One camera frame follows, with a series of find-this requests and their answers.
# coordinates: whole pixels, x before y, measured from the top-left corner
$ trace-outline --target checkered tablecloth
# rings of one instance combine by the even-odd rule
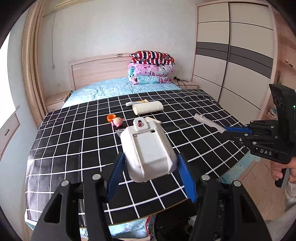
[[[223,126],[242,126],[203,90],[172,90],[117,96],[83,103],[48,113],[39,128],[28,158],[26,174],[27,216],[37,221],[46,203],[64,179],[83,181],[84,170],[110,172],[121,141],[106,120],[110,113],[125,118],[125,128],[135,115],[126,102],[147,99],[160,101],[163,111],[139,115],[162,122],[174,151],[188,162],[196,162],[202,173],[218,178],[248,151],[225,139],[215,128],[193,118],[198,114]],[[133,182],[123,172],[115,197],[104,205],[109,224],[127,222],[171,207],[186,199],[178,171],[146,183]],[[79,207],[80,226],[85,227],[84,206]]]

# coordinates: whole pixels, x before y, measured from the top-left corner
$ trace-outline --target orange plastic ring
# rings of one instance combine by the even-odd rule
[[[111,114],[111,115],[107,115],[107,121],[112,122],[112,120],[116,118],[116,115]]]

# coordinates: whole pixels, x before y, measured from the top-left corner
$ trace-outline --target toy figurine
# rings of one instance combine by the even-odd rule
[[[122,118],[120,118],[120,117],[116,117],[116,118],[114,118],[114,119],[112,120],[111,124],[112,124],[113,126],[119,127],[119,126],[122,125],[122,123],[123,123],[124,120],[125,120],[124,118],[122,119]]]

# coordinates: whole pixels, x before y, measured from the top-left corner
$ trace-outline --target human hand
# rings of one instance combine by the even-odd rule
[[[284,168],[290,168],[289,182],[296,182],[296,157],[293,157],[290,163],[287,165],[283,165],[275,161],[270,161],[271,177],[276,181],[283,178],[281,170]]]

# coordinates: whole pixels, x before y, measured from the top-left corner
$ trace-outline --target window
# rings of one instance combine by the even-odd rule
[[[0,128],[15,111],[7,72],[7,51],[9,34],[0,49]]]

